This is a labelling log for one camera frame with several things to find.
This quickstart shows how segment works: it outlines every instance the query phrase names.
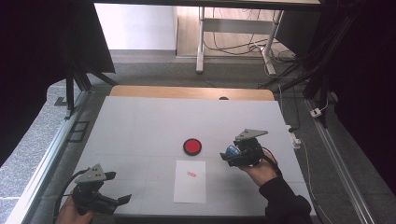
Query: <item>hand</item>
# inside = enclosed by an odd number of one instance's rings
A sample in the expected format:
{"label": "hand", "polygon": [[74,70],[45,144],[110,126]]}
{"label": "hand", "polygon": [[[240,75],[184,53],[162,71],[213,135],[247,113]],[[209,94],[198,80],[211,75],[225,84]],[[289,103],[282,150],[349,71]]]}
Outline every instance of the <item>hand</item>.
{"label": "hand", "polygon": [[[276,160],[271,155],[271,153],[269,153],[267,150],[264,150],[264,154],[276,163]],[[255,166],[240,166],[239,169],[245,171],[259,187],[277,177],[272,165],[264,159],[262,159],[260,163]]]}
{"label": "hand", "polygon": [[72,197],[69,196],[59,212],[56,224],[90,224],[92,217],[93,212],[91,211],[84,216],[80,215]]}

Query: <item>white table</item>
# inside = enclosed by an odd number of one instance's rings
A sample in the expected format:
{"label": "white table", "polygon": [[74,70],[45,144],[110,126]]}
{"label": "white table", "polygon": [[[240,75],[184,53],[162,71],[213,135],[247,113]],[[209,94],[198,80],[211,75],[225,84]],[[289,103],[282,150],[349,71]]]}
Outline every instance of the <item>white table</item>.
{"label": "white table", "polygon": [[[294,192],[310,202],[275,101],[108,96],[76,171],[100,163],[105,172],[117,172],[100,192],[111,198],[132,194],[132,199],[115,215],[263,216],[267,201],[258,187],[219,155],[245,128],[269,132],[259,142],[273,151]],[[203,145],[195,157],[182,149],[189,138]],[[206,203],[174,203],[177,161],[205,161]]]}

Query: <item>table leg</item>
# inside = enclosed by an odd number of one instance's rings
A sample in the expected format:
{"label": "table leg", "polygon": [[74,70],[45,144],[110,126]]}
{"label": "table leg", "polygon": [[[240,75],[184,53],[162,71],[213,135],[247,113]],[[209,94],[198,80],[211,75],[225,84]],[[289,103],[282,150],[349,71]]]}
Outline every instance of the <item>table leg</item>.
{"label": "table leg", "polygon": [[274,20],[274,24],[271,30],[271,33],[268,36],[268,42],[265,45],[265,48],[261,48],[262,52],[262,57],[264,58],[265,61],[265,66],[267,67],[268,75],[269,76],[275,76],[276,71],[274,69],[274,66],[271,62],[271,56],[270,56],[270,50],[271,50],[271,45],[274,41],[274,37],[276,34],[277,26],[279,25],[280,17],[282,16],[283,10],[280,10],[277,12],[277,15]]}
{"label": "table leg", "polygon": [[201,74],[204,72],[204,21],[205,21],[205,8],[199,7],[199,45],[197,52],[197,67],[196,72]]}

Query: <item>white paper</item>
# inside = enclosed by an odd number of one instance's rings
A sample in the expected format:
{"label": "white paper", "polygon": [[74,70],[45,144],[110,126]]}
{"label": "white paper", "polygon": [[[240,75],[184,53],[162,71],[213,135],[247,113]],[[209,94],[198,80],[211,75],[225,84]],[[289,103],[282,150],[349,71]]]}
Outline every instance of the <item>white paper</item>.
{"label": "white paper", "polygon": [[206,203],[205,161],[177,161],[174,203]]}

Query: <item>floor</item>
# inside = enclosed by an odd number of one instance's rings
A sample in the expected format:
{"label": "floor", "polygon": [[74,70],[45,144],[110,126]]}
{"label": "floor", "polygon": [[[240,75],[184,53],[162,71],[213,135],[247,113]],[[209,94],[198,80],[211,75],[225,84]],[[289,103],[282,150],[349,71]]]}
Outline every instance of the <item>floor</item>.
{"label": "floor", "polygon": [[[240,43],[248,43],[248,41],[249,38],[247,37],[247,41],[244,39]],[[195,60],[191,58],[194,51],[191,49],[195,50],[196,47],[190,47],[190,50],[186,50],[182,54],[178,50],[178,57],[168,52],[155,50],[111,50],[117,74],[107,75],[123,85],[245,89],[256,89],[260,85],[273,80],[265,75],[262,59],[255,58],[255,56],[231,59],[210,57],[205,59],[204,73],[196,75]],[[205,54],[210,55],[209,53],[209,50],[205,50]],[[276,71],[281,72],[287,66],[287,64],[283,63],[276,64]],[[300,74],[301,71],[294,71],[289,77],[277,79],[269,88],[276,89],[279,83],[288,82]],[[74,167],[89,137],[95,118],[105,97],[111,90],[106,83],[96,77],[90,76],[90,80],[92,82],[92,90],[88,92],[88,99],[83,105],[84,109],[78,116],[78,121],[88,123],[88,129],[82,136],[81,141],[70,141],[76,139],[76,132],[69,134],[68,141],[64,143],[60,156],[55,161],[56,165],[49,170],[48,178],[38,192],[34,206],[24,223],[51,223],[54,201],[65,183],[64,177],[73,174]],[[276,95],[276,99],[283,108],[285,122],[292,127],[298,127],[295,134],[306,145],[306,148],[302,146],[301,149],[295,151],[304,178],[306,182],[311,182],[313,197],[316,198],[316,202],[332,223],[361,223],[332,164],[332,160],[318,135],[314,121],[309,115],[306,100],[301,94],[304,85],[302,83],[296,86],[294,90],[290,89],[282,92],[282,95]],[[6,222],[7,217],[21,197],[25,186],[57,132],[59,123],[64,118],[65,106],[59,97],[65,97],[63,81],[49,88],[48,101],[35,120],[31,130],[20,142],[14,154],[0,168],[0,177],[2,179],[0,183],[0,223]],[[347,130],[338,121],[336,114],[333,112],[335,104],[336,102],[331,100],[327,108],[328,131],[332,135],[334,143],[346,162],[347,168],[359,187],[364,200],[367,202],[376,223],[395,223],[395,196],[390,192]],[[318,214],[323,219],[323,223],[331,223],[319,211],[318,207],[317,209]],[[97,216],[94,218],[93,223],[112,222],[114,222],[113,217]],[[139,222],[170,223],[171,221],[169,219],[150,219],[139,220]]]}

